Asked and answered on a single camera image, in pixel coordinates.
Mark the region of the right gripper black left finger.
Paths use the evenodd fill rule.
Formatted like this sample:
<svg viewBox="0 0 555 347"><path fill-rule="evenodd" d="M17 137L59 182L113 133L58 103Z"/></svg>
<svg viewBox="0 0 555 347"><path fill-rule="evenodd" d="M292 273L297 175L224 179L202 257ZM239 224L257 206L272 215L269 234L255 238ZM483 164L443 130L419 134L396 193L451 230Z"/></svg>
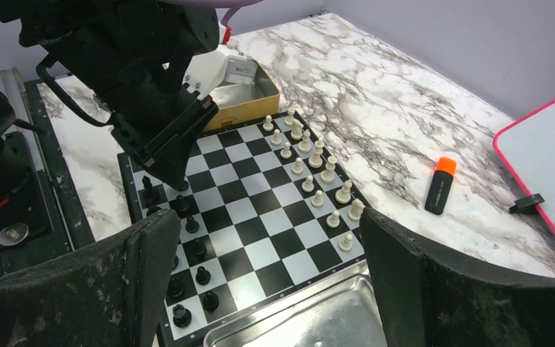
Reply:
<svg viewBox="0 0 555 347"><path fill-rule="evenodd" d="M106 239L0 278L0 346L151 346L180 219L160 210Z"/></svg>

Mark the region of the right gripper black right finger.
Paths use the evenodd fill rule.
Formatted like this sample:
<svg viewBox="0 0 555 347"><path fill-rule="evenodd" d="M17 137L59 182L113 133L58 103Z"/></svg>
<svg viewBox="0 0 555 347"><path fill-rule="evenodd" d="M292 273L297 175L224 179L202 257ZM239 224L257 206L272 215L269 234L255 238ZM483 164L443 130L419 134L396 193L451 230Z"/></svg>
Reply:
<svg viewBox="0 0 555 347"><path fill-rule="evenodd" d="M555 346L555 278L484 262L370 207L360 232L389 346Z"/></svg>

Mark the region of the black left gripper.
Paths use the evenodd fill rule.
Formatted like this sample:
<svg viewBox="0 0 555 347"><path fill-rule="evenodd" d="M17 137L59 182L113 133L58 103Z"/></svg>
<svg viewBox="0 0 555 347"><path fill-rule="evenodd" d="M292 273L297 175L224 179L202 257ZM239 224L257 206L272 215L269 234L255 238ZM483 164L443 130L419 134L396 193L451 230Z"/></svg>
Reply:
<svg viewBox="0 0 555 347"><path fill-rule="evenodd" d="M118 86L110 89L112 136L146 172L178 189L187 163L203 129L218 113L210 96L182 88L163 94L155 86Z"/></svg>

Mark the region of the black chess piece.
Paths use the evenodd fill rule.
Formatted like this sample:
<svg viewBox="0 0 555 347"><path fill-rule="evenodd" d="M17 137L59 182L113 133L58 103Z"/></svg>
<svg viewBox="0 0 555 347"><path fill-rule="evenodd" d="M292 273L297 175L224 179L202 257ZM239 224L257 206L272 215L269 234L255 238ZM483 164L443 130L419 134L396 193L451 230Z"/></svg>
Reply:
<svg viewBox="0 0 555 347"><path fill-rule="evenodd" d="M168 282L167 296L173 300L179 300L185 294L184 282L177 275L172 275Z"/></svg>
<svg viewBox="0 0 555 347"><path fill-rule="evenodd" d="M195 281L201 285L205 286L211 281L211 273L204 266L199 266L195 275Z"/></svg>
<svg viewBox="0 0 555 347"><path fill-rule="evenodd" d="M188 327L192 322L191 312L182 304L177 304L172 308L172 320L176 327Z"/></svg>
<svg viewBox="0 0 555 347"><path fill-rule="evenodd" d="M145 207L155 207L160 202L160 193L154 188L148 176L142 177L143 191L142 198L145 202Z"/></svg>
<svg viewBox="0 0 555 347"><path fill-rule="evenodd" d="M161 207L159 207L159 206L150 207L150 208L147 210L146 216L147 216L147 217L150 217L152 214L154 214L154 213L156 213L156 212L158 212L158 211L160 211L160 210L161 210Z"/></svg>

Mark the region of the black chess pawn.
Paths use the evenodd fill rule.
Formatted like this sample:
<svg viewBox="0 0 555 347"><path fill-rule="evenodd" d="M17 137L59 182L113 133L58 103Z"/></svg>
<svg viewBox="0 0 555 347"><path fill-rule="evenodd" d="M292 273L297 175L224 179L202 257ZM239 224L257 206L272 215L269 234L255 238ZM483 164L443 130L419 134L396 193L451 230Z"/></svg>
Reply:
<svg viewBox="0 0 555 347"><path fill-rule="evenodd" d="M201 238L195 238L192 241L192 254L197 258L203 258L207 254L207 247Z"/></svg>
<svg viewBox="0 0 555 347"><path fill-rule="evenodd" d="M202 308L206 312L214 312L220 305L220 298L214 291L207 291L202 296Z"/></svg>
<svg viewBox="0 0 555 347"><path fill-rule="evenodd" d="M188 200L183 195L178 195L173 201L174 210L180 214L187 214L190 208Z"/></svg>
<svg viewBox="0 0 555 347"><path fill-rule="evenodd" d="M199 223L191 215L186 218L185 229L190 234L195 234L199 230Z"/></svg>

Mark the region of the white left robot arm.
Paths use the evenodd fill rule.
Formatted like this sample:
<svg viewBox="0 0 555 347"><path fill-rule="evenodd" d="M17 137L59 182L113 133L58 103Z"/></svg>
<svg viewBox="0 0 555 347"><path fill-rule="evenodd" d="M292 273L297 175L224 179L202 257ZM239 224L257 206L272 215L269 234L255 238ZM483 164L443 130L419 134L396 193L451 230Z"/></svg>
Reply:
<svg viewBox="0 0 555 347"><path fill-rule="evenodd" d="M185 81L194 56L218 47L214 9L163 1L0 1L0 21L19 20L21 46L41 46L40 79L81 119L86 114L48 73L55 63L111 112L125 153L168 186L184 184L194 143L218 106Z"/></svg>

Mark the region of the white chess pawn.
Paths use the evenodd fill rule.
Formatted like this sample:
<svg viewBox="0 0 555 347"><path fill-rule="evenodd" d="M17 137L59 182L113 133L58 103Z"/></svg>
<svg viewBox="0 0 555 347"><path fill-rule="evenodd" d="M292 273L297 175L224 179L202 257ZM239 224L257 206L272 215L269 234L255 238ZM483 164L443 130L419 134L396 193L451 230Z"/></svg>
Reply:
<svg viewBox="0 0 555 347"><path fill-rule="evenodd" d="M346 233L344 237L339 240L338 247L342 252L349 252L353 246L353 234Z"/></svg>
<svg viewBox="0 0 555 347"><path fill-rule="evenodd" d="M326 224L329 228L337 228L340 225L340 213L338 210L334 210L327 216Z"/></svg>

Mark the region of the black white chess board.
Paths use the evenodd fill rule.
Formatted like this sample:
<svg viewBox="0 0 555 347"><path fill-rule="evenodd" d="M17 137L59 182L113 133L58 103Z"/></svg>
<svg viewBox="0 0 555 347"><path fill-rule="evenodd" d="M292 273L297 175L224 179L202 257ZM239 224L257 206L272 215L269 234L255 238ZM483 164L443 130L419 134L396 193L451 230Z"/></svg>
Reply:
<svg viewBox="0 0 555 347"><path fill-rule="evenodd" d="M149 208L142 198L142 177L148 176L160 193L161 210L173 209L183 195L187 214L178 214L181 225L193 216L199 230L183 229L176 250L177 264L171 275L184 282L179 300L166 296L157 337L161 346L200 346L214 327L262 308L295 291L316 283L364 258L359 224L348 218L349 204L340 204L335 193L348 175L341 167L325 183L322 170L309 165L310 153L298 149L286 124L287 113L275 114L272 124L282 142L291 143L291 156L282 158L281 145L257 119L237 127L211 132L193 146L186 169L188 187L171 188L140 168L127 155L117 159L129 214L133 222L146 218ZM329 228L326 218L340 213L340 225ZM353 234L353 246L342 252L338 242ZM192 241L204 240L207 254L192 254ZM195 281L204 266L211 281ZM202 308L202 296L214 291L220 305L214 312ZM185 306L192 314L188 327L173 324L172 308Z"/></svg>

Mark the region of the white chess piece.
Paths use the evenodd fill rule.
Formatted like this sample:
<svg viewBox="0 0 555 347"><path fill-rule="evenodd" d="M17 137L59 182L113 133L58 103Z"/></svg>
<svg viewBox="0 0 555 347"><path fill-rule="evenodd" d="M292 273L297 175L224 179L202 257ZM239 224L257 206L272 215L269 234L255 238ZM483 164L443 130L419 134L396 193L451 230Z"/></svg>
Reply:
<svg viewBox="0 0 555 347"><path fill-rule="evenodd" d="M365 204L360 199L354 199L348 210L348 218L351 221L360 221L364 208Z"/></svg>
<svg viewBox="0 0 555 347"><path fill-rule="evenodd" d="M351 199L350 190L352 186L353 186L353 183L350 179L345 181L341 186L341 188L335 193L336 201L339 202L340 204L348 204Z"/></svg>

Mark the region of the silver tin lid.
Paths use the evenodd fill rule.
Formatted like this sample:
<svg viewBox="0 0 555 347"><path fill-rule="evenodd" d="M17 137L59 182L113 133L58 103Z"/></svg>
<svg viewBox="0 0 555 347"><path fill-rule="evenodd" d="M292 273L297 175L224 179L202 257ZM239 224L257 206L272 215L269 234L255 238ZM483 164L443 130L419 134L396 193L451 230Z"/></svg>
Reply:
<svg viewBox="0 0 555 347"><path fill-rule="evenodd" d="M365 267L350 267L206 334L204 346L386 346Z"/></svg>

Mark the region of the orange black highlighter marker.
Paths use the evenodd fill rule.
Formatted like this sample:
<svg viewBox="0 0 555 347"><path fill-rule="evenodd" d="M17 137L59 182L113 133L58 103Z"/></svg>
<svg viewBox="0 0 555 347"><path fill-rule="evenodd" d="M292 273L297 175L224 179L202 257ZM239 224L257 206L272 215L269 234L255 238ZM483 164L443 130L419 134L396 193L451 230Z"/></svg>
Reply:
<svg viewBox="0 0 555 347"><path fill-rule="evenodd" d="M445 205L452 187L457 163L447 157L441 157L431 177L424 209L435 215L444 212Z"/></svg>

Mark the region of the gold tin box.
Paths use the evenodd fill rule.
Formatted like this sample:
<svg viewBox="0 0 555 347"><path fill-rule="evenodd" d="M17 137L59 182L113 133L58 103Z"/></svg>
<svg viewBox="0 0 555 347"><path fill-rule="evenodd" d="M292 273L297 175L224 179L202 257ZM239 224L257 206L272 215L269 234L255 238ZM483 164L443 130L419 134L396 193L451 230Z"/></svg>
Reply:
<svg viewBox="0 0 555 347"><path fill-rule="evenodd" d="M254 119L263 120L278 113L280 91L272 78L257 61L256 74L251 84L223 82L210 95L219 111L204 132L223 129Z"/></svg>

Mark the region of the black whiteboard stand foot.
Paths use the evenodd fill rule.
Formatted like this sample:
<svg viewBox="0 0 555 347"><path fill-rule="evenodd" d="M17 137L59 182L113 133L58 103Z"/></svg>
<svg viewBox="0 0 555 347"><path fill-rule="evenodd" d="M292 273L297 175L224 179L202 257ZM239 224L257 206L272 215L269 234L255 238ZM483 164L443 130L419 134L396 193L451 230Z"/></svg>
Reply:
<svg viewBox="0 0 555 347"><path fill-rule="evenodd" d="M545 199L541 194L532 194L515 200L508 211L516 215L539 215L538 206L544 202Z"/></svg>

